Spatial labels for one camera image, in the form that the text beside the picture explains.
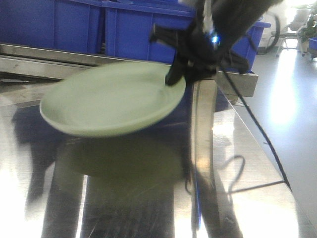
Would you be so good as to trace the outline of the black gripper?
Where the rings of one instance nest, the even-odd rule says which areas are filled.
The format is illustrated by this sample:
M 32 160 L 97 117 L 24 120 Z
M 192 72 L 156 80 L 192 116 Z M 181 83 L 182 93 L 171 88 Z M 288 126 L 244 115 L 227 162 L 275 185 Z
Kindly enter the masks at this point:
M 217 74 L 220 66 L 238 70 L 240 74 L 249 70 L 247 59 L 231 49 L 220 51 L 220 37 L 212 32 L 204 33 L 197 19 L 186 29 L 152 26 L 150 42 L 159 42 L 175 49 L 174 59 L 165 76 L 165 85 L 173 86 L 180 79 L 196 82 Z

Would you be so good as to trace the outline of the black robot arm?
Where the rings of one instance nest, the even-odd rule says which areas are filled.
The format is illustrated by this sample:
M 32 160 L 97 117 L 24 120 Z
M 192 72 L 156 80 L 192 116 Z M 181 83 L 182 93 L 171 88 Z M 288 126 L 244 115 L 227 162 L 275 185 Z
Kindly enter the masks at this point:
M 248 61 L 231 48 L 270 7 L 280 3 L 279 0 L 199 0 L 195 4 L 195 17 L 186 29 L 153 25 L 150 41 L 175 49 L 165 84 L 172 86 L 181 78 L 193 83 L 216 74 L 218 68 L 246 73 Z

